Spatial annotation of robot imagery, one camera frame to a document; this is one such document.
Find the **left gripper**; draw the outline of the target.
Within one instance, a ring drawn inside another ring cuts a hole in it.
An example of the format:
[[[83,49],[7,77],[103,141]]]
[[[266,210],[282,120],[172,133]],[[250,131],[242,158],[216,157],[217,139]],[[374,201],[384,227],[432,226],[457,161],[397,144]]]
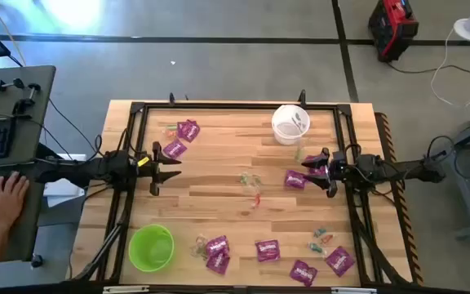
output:
[[[149,186],[149,192],[153,196],[159,195],[159,184],[163,184],[174,176],[178,176],[181,171],[160,171],[159,165],[176,165],[181,164],[180,160],[169,158],[162,152],[162,147],[158,141],[153,142],[152,154],[148,154],[147,151],[141,151],[137,154],[136,164],[144,157],[149,157],[150,161],[139,167],[137,164],[138,177],[150,177],[151,183]]]

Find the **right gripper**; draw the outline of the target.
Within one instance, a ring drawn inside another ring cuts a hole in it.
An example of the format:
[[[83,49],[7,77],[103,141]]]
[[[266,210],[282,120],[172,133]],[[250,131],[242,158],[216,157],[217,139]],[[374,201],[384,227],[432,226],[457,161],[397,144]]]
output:
[[[351,170],[348,163],[346,165],[336,164],[333,161],[332,154],[330,154],[329,149],[326,147],[324,147],[317,156],[307,156],[301,165],[304,167],[326,168],[326,174],[306,175],[305,179],[321,189],[324,189],[328,198],[333,198],[336,195],[338,191],[337,181],[344,182]]]

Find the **purple Skittles candy pack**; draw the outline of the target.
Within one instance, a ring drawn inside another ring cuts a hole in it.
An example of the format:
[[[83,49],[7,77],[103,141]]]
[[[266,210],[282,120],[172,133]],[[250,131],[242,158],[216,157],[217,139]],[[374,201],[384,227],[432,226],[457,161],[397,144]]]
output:
[[[201,128],[198,126],[196,121],[188,119],[183,122],[177,122],[177,136],[189,143],[193,142],[197,138],[200,130]]]
[[[177,159],[187,149],[188,148],[179,139],[175,139],[170,144],[168,144],[162,151],[167,157]]]
[[[276,239],[255,242],[258,262],[275,261],[281,258],[279,242]]]
[[[296,189],[304,189],[306,181],[307,180],[304,178],[304,174],[293,170],[286,171],[284,180],[285,186]]]
[[[316,276],[317,269],[300,260],[295,261],[290,271],[290,277],[305,287],[311,287]]]
[[[341,246],[325,259],[328,266],[338,277],[342,277],[354,264],[354,258]]]
[[[229,252],[229,243],[225,235],[213,238],[206,243],[206,254],[208,257],[216,256],[220,252]]]
[[[308,161],[310,159],[313,159],[314,156],[308,155],[304,160]],[[318,175],[318,176],[323,176],[326,174],[326,168],[325,167],[320,167],[318,169],[316,168],[308,168],[308,174],[309,175]]]
[[[206,267],[217,274],[225,274],[229,261],[230,256],[227,252],[219,252],[218,254],[208,258]]]

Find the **white plastic bucket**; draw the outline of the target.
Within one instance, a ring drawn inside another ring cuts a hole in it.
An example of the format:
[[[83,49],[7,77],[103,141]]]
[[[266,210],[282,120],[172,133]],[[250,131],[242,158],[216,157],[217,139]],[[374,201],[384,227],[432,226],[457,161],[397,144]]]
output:
[[[310,124],[308,113],[297,105],[281,105],[272,116],[273,133],[281,145],[298,144]]]

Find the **green plastic bucket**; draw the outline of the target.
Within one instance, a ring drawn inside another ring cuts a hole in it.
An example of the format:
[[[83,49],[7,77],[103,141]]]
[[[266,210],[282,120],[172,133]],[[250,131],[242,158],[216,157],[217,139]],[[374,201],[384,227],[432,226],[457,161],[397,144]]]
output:
[[[172,259],[175,240],[162,225],[146,225],[136,230],[129,242],[128,256],[136,269],[152,273],[164,268]]]

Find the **yellow black hazard strip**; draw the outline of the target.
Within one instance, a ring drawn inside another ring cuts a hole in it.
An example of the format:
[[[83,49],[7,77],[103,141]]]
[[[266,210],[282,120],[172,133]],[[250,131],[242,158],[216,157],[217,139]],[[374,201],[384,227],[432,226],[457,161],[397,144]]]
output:
[[[390,162],[397,163],[394,146],[392,143],[391,129],[385,114],[375,112],[375,121],[379,131],[379,139],[382,145],[384,158]],[[419,266],[419,258],[415,239],[410,221],[407,203],[405,199],[405,188],[396,181],[391,182],[392,196],[397,210],[398,220],[401,226],[401,234],[404,242],[408,265],[410,268],[411,282],[423,286],[423,277]]]

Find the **white paper box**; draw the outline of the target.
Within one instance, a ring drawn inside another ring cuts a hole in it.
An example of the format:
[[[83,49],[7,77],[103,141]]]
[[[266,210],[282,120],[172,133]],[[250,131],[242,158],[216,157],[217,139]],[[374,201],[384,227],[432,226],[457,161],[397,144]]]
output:
[[[43,197],[48,207],[54,207],[61,203],[80,198],[86,194],[86,190],[80,188],[66,179],[45,184]]]

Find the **red black toolbox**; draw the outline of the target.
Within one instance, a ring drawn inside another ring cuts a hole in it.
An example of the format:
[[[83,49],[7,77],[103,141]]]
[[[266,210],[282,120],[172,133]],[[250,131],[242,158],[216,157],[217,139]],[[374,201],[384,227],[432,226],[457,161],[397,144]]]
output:
[[[378,53],[378,60],[390,63],[398,60],[418,33],[409,0],[378,0],[368,29]]]

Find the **person's hand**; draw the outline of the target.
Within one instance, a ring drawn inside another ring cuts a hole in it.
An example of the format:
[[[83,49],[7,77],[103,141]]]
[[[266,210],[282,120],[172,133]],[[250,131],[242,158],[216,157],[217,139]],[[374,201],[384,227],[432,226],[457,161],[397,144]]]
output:
[[[20,216],[24,205],[24,198],[29,187],[29,180],[25,176],[16,179],[16,174],[7,182],[0,176],[0,223],[11,228]]]

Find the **dark grey desk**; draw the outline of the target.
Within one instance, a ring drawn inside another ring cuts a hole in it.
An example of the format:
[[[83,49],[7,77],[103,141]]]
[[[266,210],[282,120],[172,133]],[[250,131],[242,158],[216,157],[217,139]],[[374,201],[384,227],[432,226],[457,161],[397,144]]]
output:
[[[11,227],[4,261],[29,261],[33,255],[44,189],[44,185],[32,181],[33,160],[36,158],[55,72],[53,65],[0,69],[0,80],[10,83],[18,78],[25,85],[23,90],[9,87],[0,91],[0,118],[9,118],[17,101],[29,97],[34,101],[34,105],[26,108],[24,116],[16,120],[10,150],[5,158],[0,158],[0,176],[9,176],[16,171],[31,181],[21,215]]]

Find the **silver metal bracket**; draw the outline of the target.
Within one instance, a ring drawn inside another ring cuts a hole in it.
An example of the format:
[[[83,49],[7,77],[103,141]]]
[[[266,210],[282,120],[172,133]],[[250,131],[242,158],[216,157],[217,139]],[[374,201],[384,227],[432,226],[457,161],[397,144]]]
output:
[[[144,285],[122,285],[104,287],[102,294],[133,294],[149,292],[150,287]]]
[[[377,289],[363,287],[332,287],[330,294],[378,294]]]

